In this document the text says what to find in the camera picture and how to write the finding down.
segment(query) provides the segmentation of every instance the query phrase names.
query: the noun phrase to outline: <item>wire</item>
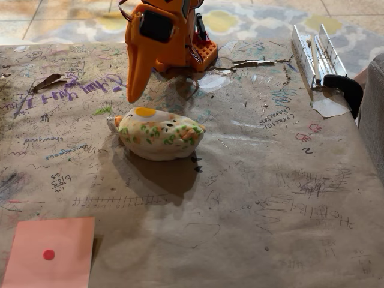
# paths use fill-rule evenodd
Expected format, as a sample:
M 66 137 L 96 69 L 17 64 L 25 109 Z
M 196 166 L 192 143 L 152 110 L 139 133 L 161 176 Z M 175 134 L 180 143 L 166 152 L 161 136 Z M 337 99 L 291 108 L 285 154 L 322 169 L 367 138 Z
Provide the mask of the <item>wire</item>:
M 201 0 L 201 2 L 197 6 L 190 7 L 190 9 L 198 9 L 201 5 L 203 5 L 203 2 L 204 2 L 204 0 Z
M 124 18 L 126 18 L 128 20 L 128 22 L 132 22 L 132 16 L 128 15 L 124 9 L 121 7 L 122 4 L 126 3 L 127 0 L 120 0 L 118 2 L 118 5 L 119 5 L 119 9 L 120 9 L 120 12 L 121 14 L 123 15 Z

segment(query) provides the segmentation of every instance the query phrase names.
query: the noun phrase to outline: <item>tiled floor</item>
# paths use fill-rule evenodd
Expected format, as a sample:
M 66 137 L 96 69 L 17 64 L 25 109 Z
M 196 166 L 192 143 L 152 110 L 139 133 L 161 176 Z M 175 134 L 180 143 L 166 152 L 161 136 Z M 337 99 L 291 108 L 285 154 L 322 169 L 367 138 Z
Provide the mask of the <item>tiled floor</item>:
M 206 0 L 296 8 L 350 21 L 384 35 L 383 0 Z M 0 0 L 0 35 L 30 40 L 49 30 L 116 10 L 116 0 Z

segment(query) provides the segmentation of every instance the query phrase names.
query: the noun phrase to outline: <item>patterned rug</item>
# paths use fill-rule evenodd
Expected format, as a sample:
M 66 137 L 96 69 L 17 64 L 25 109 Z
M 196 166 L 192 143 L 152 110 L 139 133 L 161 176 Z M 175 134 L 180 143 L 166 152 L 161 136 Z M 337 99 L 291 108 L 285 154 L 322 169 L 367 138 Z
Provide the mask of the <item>patterned rug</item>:
M 291 38 L 294 24 L 297 24 L 301 34 L 315 34 L 322 23 L 350 77 L 384 52 L 384 37 L 381 35 L 351 23 L 299 10 L 265 5 L 204 3 L 197 11 L 203 15 L 210 38 L 219 43 L 246 38 Z M 80 23 L 70 22 L 32 41 L 41 44 L 123 42 L 126 24 L 116 9 L 104 17 Z

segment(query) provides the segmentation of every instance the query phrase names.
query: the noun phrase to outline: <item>gray couch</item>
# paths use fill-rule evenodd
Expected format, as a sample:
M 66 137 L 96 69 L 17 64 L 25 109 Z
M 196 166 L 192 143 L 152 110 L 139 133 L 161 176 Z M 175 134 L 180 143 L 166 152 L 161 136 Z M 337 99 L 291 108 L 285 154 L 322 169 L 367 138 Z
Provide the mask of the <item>gray couch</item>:
M 359 131 L 384 184 L 384 53 L 368 66 Z

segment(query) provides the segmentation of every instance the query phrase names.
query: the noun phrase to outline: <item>orange toy robot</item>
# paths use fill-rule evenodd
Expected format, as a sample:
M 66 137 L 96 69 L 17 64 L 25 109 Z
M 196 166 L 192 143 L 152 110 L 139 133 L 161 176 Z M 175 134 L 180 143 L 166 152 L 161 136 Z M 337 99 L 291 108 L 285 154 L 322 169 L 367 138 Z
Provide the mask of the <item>orange toy robot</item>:
M 128 50 L 127 98 L 130 103 L 140 98 L 151 76 L 169 67 L 189 67 L 204 71 L 217 58 L 217 45 L 204 28 L 195 9 L 203 0 L 142 0 L 131 15 L 121 4 L 119 9 L 128 20 L 125 42 Z

